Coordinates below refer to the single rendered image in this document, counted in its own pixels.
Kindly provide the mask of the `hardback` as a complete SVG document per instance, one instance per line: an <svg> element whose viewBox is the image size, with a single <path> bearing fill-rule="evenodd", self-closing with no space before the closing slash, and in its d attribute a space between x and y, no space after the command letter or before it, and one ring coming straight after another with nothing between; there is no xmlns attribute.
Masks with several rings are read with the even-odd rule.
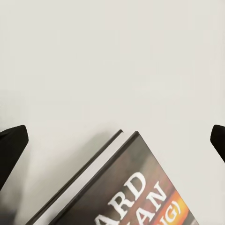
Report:
<svg viewBox="0 0 225 225"><path fill-rule="evenodd" d="M26 225L200 225L138 131L121 129Z"/></svg>

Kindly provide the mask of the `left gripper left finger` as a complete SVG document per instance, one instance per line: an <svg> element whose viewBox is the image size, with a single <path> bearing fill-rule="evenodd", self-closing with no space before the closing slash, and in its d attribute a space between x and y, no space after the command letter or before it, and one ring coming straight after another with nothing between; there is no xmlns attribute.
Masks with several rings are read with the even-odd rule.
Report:
<svg viewBox="0 0 225 225"><path fill-rule="evenodd" d="M0 132L0 191L29 143L25 125Z"/></svg>

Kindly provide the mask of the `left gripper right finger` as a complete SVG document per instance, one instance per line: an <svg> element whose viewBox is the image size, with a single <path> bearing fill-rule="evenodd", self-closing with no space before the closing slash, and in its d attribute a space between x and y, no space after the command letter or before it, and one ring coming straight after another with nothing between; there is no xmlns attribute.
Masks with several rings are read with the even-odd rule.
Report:
<svg viewBox="0 0 225 225"><path fill-rule="evenodd" d="M225 162L225 127L217 124L214 125L210 141Z"/></svg>

